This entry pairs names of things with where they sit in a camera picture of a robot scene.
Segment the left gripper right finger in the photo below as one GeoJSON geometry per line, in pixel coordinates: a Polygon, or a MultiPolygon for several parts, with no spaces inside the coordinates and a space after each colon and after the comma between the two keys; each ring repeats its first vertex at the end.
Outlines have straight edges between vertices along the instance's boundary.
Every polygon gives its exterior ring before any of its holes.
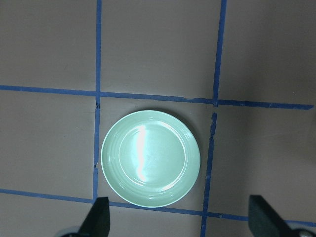
{"type": "Polygon", "coordinates": [[[295,237],[296,233],[260,195],[250,195],[248,226],[254,237],[295,237]]]}

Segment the green plate near left arm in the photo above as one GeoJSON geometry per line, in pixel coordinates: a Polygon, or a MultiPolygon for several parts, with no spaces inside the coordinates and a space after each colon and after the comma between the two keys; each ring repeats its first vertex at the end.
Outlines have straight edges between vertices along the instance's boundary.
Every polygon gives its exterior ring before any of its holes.
{"type": "Polygon", "coordinates": [[[178,118],[143,110],[122,117],[109,129],[101,166],[111,189],[125,201],[165,207],[196,183],[200,151],[193,133],[178,118]]]}

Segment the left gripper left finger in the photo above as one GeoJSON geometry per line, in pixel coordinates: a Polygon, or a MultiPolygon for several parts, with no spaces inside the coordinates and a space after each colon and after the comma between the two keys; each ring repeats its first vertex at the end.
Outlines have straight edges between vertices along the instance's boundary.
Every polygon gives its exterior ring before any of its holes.
{"type": "Polygon", "coordinates": [[[110,232],[110,210],[108,197],[98,197],[82,223],[80,237],[107,237],[110,232]]]}

